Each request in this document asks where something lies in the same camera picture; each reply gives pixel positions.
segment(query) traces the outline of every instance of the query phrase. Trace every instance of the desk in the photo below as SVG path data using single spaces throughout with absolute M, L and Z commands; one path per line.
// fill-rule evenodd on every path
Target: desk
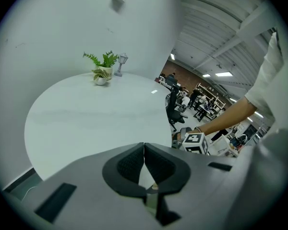
M 200 122 L 203 119 L 203 117 L 207 116 L 206 114 L 211 114 L 211 112 L 209 110 L 206 110 L 204 105 L 200 105 L 200 108 L 202 108 L 205 112 L 202 114 L 202 116 L 200 117 Z
M 93 73 L 54 84 L 34 102 L 25 123 L 34 169 L 45 180 L 79 158 L 120 146 L 171 147 L 164 105 L 169 93 L 153 80 L 127 73 L 113 75 L 104 86 L 93 83 Z
M 236 157 L 239 156 L 239 153 L 237 150 L 234 150 L 230 147 L 230 145 L 227 143 L 226 138 L 224 135 L 222 135 L 219 139 L 214 141 L 208 148 L 208 151 L 211 155 L 215 156 L 223 156 L 228 151 L 234 154 Z

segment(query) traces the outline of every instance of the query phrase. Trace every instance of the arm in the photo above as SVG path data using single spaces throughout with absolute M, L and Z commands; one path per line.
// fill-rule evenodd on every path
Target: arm
M 243 97 L 227 109 L 222 115 L 205 125 L 199 126 L 199 128 L 205 133 L 205 135 L 209 135 L 243 121 L 247 117 L 251 116 L 256 110 L 257 108 Z M 188 133 L 198 132 L 198 130 L 193 130 Z

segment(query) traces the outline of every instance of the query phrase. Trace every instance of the white shirt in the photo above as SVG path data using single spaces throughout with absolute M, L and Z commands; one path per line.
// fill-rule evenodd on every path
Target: white shirt
M 203 102 L 205 102 L 205 100 L 206 100 L 206 96 L 203 95 L 203 96 L 201 96 L 201 98 L 199 99 L 199 102 L 200 102 L 200 103 L 203 103 Z
M 177 96 L 180 96 L 180 95 L 182 95 L 183 97 L 186 97 L 186 92 L 185 91 L 179 91 L 178 93 L 177 93 Z
M 283 66 L 283 58 L 277 46 L 276 33 L 272 34 L 268 52 L 264 57 L 253 87 L 245 94 L 245 98 L 258 108 L 264 115 L 273 116 L 263 95 L 269 83 Z
M 277 128 L 288 129 L 288 30 L 281 18 L 276 23 L 284 65 L 264 92 L 264 99 L 275 118 L 268 133 Z

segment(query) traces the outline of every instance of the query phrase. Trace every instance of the ceiling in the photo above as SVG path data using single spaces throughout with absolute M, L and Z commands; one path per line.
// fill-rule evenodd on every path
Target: ceiling
M 228 98 L 253 86 L 267 53 L 275 17 L 265 0 L 182 0 L 185 25 L 175 61 L 206 78 Z M 215 74 L 231 72 L 232 77 Z

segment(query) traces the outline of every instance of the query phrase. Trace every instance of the hand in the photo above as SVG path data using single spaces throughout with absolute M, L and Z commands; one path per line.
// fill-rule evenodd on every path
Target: hand
M 191 131 L 189 131 L 187 133 L 188 134 L 196 134 L 196 133 L 200 133 L 200 132 L 198 131 L 198 129 L 195 129 L 195 130 L 191 130 Z
M 175 133 L 172 135 L 172 140 L 180 140 L 181 136 L 180 136 L 180 132 Z

